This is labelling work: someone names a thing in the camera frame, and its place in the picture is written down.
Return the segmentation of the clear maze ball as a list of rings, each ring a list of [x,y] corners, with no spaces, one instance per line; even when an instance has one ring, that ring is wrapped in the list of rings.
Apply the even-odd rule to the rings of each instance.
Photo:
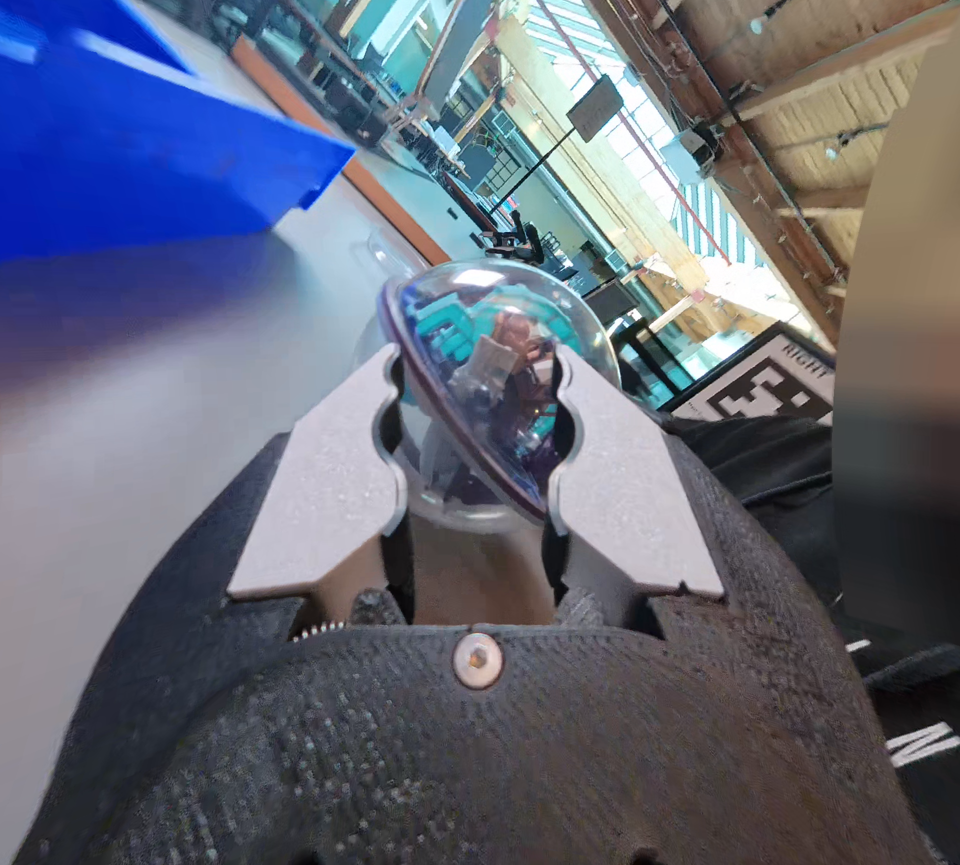
[[[354,352],[399,348],[401,439],[413,512],[466,530],[542,523],[561,462],[555,358],[568,347],[621,390],[594,312],[555,275],[501,256],[384,282]]]

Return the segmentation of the black and white marker tag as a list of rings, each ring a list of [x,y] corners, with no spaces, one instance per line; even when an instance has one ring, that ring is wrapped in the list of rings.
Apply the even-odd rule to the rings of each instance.
[[[834,379],[834,356],[778,321],[659,410],[694,422],[781,417],[829,427]]]

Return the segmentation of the hanging black sign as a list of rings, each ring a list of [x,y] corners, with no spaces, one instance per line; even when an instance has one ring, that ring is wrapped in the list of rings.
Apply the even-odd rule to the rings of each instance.
[[[622,96],[607,74],[594,81],[570,108],[566,119],[583,143],[592,142],[624,108]]]

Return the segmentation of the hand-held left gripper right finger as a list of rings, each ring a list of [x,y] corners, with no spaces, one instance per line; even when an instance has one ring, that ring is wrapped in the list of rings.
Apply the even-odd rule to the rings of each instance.
[[[569,451],[549,476],[547,514],[571,571],[601,573],[605,599],[725,596],[661,427],[578,355],[558,355]]]

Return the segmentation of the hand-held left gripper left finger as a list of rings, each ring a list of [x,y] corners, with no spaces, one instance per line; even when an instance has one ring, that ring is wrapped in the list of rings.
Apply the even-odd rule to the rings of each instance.
[[[353,600],[400,585],[409,551],[382,542],[402,526],[400,350],[382,346],[293,427],[228,584],[234,600]]]

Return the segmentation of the blue plastic bin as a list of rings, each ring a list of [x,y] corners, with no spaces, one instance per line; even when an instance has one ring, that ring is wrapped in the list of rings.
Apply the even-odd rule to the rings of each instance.
[[[354,146],[221,94],[127,0],[1,0],[1,259],[273,228]]]

